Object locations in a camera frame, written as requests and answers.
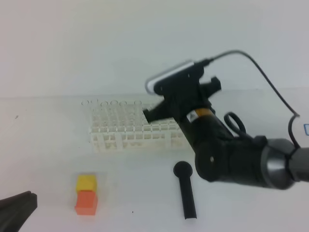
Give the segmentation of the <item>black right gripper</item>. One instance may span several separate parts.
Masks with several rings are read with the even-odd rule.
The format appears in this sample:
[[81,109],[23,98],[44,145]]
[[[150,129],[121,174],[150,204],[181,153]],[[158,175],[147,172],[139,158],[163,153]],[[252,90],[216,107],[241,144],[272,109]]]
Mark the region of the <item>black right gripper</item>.
[[192,66],[155,84],[164,100],[143,113],[148,123],[174,119],[195,153],[198,175],[209,181],[263,183],[261,155],[266,138],[250,137],[243,127],[231,133],[217,118],[209,97],[220,91],[214,76],[201,84],[204,68]]

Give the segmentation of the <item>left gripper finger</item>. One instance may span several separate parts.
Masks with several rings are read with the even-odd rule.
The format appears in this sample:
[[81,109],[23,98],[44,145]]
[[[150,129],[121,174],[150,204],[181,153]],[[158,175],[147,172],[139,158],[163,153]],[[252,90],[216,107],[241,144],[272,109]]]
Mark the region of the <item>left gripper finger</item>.
[[18,232],[37,207],[37,195],[31,191],[2,199],[0,232]]

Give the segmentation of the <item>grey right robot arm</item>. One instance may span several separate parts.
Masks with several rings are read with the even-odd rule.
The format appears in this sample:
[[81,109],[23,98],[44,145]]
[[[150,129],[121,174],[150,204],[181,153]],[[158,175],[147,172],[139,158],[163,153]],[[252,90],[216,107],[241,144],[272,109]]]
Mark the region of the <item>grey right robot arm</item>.
[[209,101],[221,83],[216,77],[200,83],[203,73],[202,67],[180,67],[145,83],[148,93],[164,98],[155,108],[144,110],[147,121],[176,121],[195,153],[198,175],[209,182],[272,189],[308,181],[309,150],[286,139],[252,137],[232,112],[221,121]]

